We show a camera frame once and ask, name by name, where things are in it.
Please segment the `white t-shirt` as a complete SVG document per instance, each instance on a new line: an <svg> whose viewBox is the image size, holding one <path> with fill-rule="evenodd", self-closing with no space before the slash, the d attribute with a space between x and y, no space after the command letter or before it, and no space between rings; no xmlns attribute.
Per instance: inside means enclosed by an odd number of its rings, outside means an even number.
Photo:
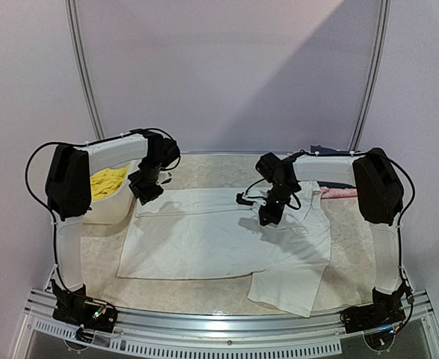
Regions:
<svg viewBox="0 0 439 359"><path fill-rule="evenodd" d="M305 182L299 210L279 224L259 223L259 207L236 202L236 188L168 190L138 204L119 277L212 280L251 276L248 298L308 317L331 257L331 225L321 191Z"/></svg>

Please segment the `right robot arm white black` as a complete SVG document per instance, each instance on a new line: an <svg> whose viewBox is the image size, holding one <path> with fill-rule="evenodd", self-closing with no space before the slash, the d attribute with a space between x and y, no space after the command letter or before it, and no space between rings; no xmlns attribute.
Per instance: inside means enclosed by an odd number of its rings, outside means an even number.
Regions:
<svg viewBox="0 0 439 359"><path fill-rule="evenodd" d="M399 166L382 149L373 148L349 154L302 150L283 159L266 153L255 168L271 184L265 203L259 207L259 223L263 226L280 223L285 207L300 191L302 182L336 182L356 188L359 210L369 223L375 250L375 286L366 319L374 326L382 326L393 317L406 293L400 224L407 207L396 173Z"/></svg>

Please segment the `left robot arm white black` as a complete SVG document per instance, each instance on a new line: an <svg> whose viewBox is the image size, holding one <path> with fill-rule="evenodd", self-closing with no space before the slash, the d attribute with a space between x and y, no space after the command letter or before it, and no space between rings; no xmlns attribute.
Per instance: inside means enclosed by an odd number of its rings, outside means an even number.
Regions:
<svg viewBox="0 0 439 359"><path fill-rule="evenodd" d="M138 168L127 182L134 198L144 205L163 193L160 174L180 161L175 139L156 128L135 129L122 135L84 143L57 143L46 178L47 207L53 217L56 275L52 290L61 310L74 324L91 317L81 273L80 229L92 202L90 176L128 162Z"/></svg>

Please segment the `white plastic laundry basket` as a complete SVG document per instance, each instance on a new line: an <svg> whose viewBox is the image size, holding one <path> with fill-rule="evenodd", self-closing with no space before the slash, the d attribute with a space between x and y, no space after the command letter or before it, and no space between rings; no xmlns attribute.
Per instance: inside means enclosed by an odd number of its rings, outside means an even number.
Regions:
<svg viewBox="0 0 439 359"><path fill-rule="evenodd" d="M90 177L106 168L129 167L121 187L109 197L92 201L83 217L86 224L116 224L126 217L133 202L128 175L137 170L137 165L145 154L145 140L138 135L123 136L90 144L84 150L89 154Z"/></svg>

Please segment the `yellow garment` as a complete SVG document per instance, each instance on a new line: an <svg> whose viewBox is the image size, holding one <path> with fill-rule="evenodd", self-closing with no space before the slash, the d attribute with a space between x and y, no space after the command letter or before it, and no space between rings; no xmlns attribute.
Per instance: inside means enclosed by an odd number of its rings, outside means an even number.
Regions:
<svg viewBox="0 0 439 359"><path fill-rule="evenodd" d="M92 201L100 200L114 194L123 184L129 167L106 168L90 177Z"/></svg>

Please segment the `folded pink garment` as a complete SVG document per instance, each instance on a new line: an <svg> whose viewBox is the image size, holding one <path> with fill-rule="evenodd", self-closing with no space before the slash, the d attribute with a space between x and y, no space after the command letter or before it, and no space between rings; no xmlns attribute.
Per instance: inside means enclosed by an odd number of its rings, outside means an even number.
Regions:
<svg viewBox="0 0 439 359"><path fill-rule="evenodd" d="M315 182L322 197L357 197L353 162L360 156L346 153L297 152L286 159L292 162L295 178L299 183Z"/></svg>

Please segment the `folded navy blue garment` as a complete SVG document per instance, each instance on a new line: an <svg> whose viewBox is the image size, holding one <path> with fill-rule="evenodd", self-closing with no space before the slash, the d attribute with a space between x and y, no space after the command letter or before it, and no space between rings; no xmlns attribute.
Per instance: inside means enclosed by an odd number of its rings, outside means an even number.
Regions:
<svg viewBox="0 0 439 359"><path fill-rule="evenodd" d="M332 154L332 153L337 153L337 154L341 154L341 155L347 154L346 150L336 150L334 148L323 147L321 145L310 145L310 152L311 153L319 152L320 154ZM353 189L354 188L353 185L340 183L340 182L321 182L321 181L318 181L318 184L321 187L328 187L328 188L338 188L338 189Z"/></svg>

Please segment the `left aluminium frame post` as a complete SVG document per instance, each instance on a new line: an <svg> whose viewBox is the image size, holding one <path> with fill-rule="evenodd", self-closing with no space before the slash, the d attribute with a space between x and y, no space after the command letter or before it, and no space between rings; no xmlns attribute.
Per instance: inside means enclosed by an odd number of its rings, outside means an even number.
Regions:
<svg viewBox="0 0 439 359"><path fill-rule="evenodd" d="M82 33L79 21L78 2L74 0L66 0L65 8L67 12L67 20L69 23L70 36L73 45L74 58L79 74L79 81L84 94L85 105L93 128L93 133L95 134L96 139L104 139L105 130L103 129L99 110L96 105L96 99L90 80L88 63L85 56L85 47L82 40Z"/></svg>

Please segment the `aluminium frame post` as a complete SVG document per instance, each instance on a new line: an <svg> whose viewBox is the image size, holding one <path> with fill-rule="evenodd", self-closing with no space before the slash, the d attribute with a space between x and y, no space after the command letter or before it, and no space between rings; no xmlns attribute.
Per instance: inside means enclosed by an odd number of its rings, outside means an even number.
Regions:
<svg viewBox="0 0 439 359"><path fill-rule="evenodd" d="M375 27L375 36L372 42L372 52L369 62L368 73L366 77L366 87L363 92L363 97L360 102L357 122L352 133L349 143L349 150L357 151L360 140L366 125L366 119L372 104L373 93L377 83L377 78L380 70L382 53L384 43L387 35L388 18L390 14L390 1L380 1L378 8L378 19Z"/></svg>
<svg viewBox="0 0 439 359"><path fill-rule="evenodd" d="M96 105L96 99L90 80L88 63L85 56L85 47L82 40L82 33L79 21L78 2L74 0L66 0L65 8L67 12L67 20L69 23L70 36L73 45L74 58L79 74L79 81L84 94L85 105L93 128L93 133L95 134L96 139L104 139L105 130L103 129L99 110Z"/></svg>

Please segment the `front aluminium rail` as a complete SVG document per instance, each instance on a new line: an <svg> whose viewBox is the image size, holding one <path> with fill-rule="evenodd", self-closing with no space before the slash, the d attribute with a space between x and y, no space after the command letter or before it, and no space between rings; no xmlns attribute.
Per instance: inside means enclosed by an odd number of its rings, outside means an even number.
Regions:
<svg viewBox="0 0 439 359"><path fill-rule="evenodd" d="M365 334L346 332L337 311L293 315L226 316L159 313L121 308L112 333L89 331L53 319L55 298L32 290L25 304L14 358L439 358L434 313L425 292L391 344L367 345Z"/></svg>

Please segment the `right aluminium frame post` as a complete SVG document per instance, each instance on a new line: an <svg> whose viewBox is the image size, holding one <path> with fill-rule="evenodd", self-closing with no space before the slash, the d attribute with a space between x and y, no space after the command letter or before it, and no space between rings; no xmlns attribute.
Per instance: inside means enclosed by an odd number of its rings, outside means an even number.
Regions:
<svg viewBox="0 0 439 359"><path fill-rule="evenodd" d="M366 119L372 104L373 93L377 83L377 78L380 70L382 53L384 43L387 35L388 18L390 14L390 1L380 1L378 8L378 19L375 27L375 36L372 42L372 52L369 62L368 73L366 77L366 87L363 92L363 97L360 102L357 122L352 133L349 143L349 150L357 151L360 140L366 125Z"/></svg>

